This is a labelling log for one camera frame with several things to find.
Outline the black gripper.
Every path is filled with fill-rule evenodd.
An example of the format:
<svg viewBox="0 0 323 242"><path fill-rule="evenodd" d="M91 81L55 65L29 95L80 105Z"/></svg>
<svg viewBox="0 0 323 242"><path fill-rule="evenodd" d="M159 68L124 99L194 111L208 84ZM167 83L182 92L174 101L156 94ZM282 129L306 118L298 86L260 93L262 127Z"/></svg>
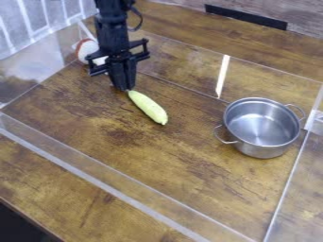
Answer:
<svg viewBox="0 0 323 242"><path fill-rule="evenodd" d="M150 57L148 42L131 41L127 33L127 17L95 16L95 28L99 41L100 56L104 64L94 63L95 56L88 55L90 75L98 76L108 73L114 86L124 91L131 90L136 80L136 64Z"/></svg>

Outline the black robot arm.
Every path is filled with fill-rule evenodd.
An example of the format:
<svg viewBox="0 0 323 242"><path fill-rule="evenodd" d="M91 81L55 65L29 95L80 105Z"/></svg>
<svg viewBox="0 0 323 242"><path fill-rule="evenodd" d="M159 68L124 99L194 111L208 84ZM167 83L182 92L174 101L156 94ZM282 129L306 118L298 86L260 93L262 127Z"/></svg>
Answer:
<svg viewBox="0 0 323 242"><path fill-rule="evenodd" d="M99 13L95 15L95 28L99 50L86 56L91 77L108 73L114 87L120 91L131 90L136 81L138 62L150 58L148 42L128 39L130 31L136 31L143 22L134 28L127 27L127 12L143 18L134 6L135 0L95 0Z"/></svg>

